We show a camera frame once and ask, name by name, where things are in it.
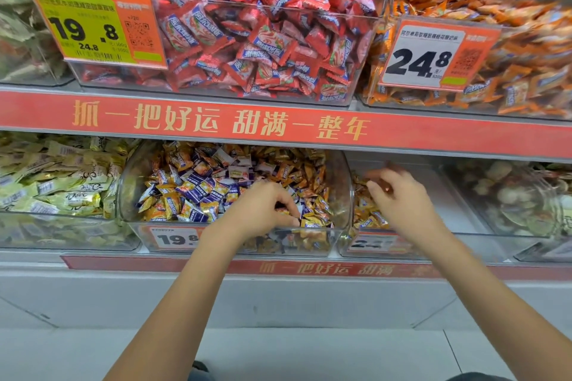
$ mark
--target person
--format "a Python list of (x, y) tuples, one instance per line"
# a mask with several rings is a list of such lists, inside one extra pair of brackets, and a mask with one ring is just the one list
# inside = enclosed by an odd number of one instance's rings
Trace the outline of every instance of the person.
[[(370, 171), (367, 177), (371, 179), (367, 183), (369, 192), (384, 217), (449, 281), (518, 381), (572, 379), (572, 342), (454, 237), (435, 212), (424, 186), (395, 167)], [(275, 211), (277, 202), (292, 215)], [(254, 183), (203, 231), (181, 274), (104, 381), (212, 379), (206, 368), (193, 360), (226, 269), (243, 242), (275, 227), (299, 226), (298, 214), (282, 186), (275, 182)], [(483, 374), (454, 378), (469, 379), (501, 378)]]

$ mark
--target white tile floor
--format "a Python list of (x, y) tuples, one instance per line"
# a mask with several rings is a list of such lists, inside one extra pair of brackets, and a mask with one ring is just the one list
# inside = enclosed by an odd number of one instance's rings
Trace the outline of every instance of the white tile floor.
[[(0, 330), (0, 379), (100, 381), (135, 330)], [(514, 379), (479, 332), (207, 330), (198, 359), (217, 381), (445, 381), (481, 371)]]

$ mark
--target person's right hand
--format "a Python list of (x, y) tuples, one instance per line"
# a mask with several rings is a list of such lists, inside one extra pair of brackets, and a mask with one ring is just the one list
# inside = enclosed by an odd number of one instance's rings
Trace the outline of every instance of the person's right hand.
[[(423, 184), (406, 170), (394, 165), (392, 168), (395, 170), (383, 168), (366, 173), (370, 179), (367, 182), (369, 193), (390, 226), (421, 249), (424, 242), (448, 234), (449, 230), (435, 211)], [(379, 180), (389, 183), (392, 192), (384, 191), (375, 182)]]

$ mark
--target qr code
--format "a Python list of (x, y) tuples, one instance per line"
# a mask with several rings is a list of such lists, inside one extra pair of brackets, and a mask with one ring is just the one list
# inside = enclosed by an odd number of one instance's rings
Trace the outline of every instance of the qr code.
[(133, 46), (153, 49), (153, 39), (149, 36), (149, 24), (140, 21), (125, 21), (129, 42)]
[(478, 48), (466, 48), (464, 49), (453, 66), (453, 70), (459, 71), (470, 71), (476, 65), (477, 60), (481, 57), (483, 51)]

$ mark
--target shelf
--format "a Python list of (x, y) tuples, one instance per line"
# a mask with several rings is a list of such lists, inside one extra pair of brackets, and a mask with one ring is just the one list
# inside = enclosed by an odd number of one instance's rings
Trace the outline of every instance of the shelf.
[(57, 89), (3, 85), (0, 100), (0, 128), (19, 131), (572, 160), (572, 123), (566, 121), (382, 110), (355, 100), (343, 108), (132, 90), (82, 91), (75, 82)]

